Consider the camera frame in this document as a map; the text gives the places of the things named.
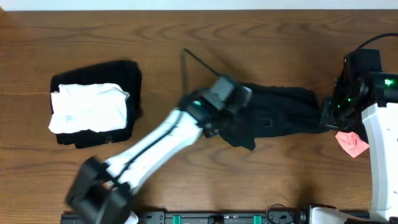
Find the black t-shirt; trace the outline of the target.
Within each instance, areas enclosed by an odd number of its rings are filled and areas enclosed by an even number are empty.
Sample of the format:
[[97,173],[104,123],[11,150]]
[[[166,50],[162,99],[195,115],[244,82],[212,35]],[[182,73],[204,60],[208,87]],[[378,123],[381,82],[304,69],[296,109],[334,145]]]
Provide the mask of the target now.
[[219,130],[221,138],[231,146],[252,151],[256,138],[327,132],[320,125],[320,106],[313,91],[253,83],[244,86],[252,90],[251,100],[229,125]]

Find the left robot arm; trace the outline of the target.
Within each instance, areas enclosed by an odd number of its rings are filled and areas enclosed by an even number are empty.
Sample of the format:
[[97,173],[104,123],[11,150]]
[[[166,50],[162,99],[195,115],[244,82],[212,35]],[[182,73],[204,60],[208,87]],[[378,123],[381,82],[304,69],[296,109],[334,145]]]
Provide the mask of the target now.
[[151,133],[126,151],[101,162],[87,159],[65,198],[83,223],[138,223],[134,196],[171,157],[202,135],[230,127],[252,97],[252,90],[226,75],[213,86],[185,95]]

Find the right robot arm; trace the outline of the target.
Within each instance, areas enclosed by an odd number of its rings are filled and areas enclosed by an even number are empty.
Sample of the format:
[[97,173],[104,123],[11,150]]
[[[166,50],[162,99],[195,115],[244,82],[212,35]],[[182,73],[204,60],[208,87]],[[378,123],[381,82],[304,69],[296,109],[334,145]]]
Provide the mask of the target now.
[[367,220],[322,209],[311,210],[310,221],[397,223],[397,74],[382,71],[378,50],[356,49],[345,55],[333,94],[323,100],[320,124],[366,135],[373,193]]

